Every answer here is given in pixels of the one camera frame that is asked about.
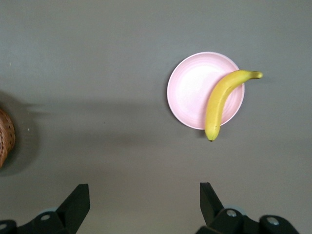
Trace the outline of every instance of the gray tabletop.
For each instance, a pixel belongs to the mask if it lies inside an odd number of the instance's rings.
[[[312,222],[312,1],[0,1],[0,104],[17,143],[0,220],[24,224],[80,183],[79,234],[193,234],[199,183],[258,220]],[[215,142],[180,123],[166,87],[203,51],[259,70]]]

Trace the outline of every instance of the yellow banana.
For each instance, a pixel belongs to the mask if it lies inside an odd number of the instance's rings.
[[[214,87],[207,105],[205,133],[209,141],[214,141],[221,126],[223,107],[230,93],[249,79],[262,78],[262,72],[237,70],[227,74]]]

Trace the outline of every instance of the plate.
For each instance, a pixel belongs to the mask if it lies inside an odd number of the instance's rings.
[[[231,59],[216,52],[201,52],[184,59],[168,82],[167,99],[172,113],[186,126],[204,129],[207,103],[213,88],[225,75],[238,69]],[[244,93],[242,84],[228,96],[221,125],[235,116]]]

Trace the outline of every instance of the wicker basket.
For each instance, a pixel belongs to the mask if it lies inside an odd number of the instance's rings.
[[[0,168],[3,166],[8,153],[15,144],[13,122],[6,112],[0,109]]]

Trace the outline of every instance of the banana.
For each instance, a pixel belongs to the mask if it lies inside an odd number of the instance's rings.
[[[205,133],[209,141],[214,141],[221,126],[223,107],[230,93],[249,79],[262,78],[262,72],[237,70],[227,74],[214,87],[207,105]]]

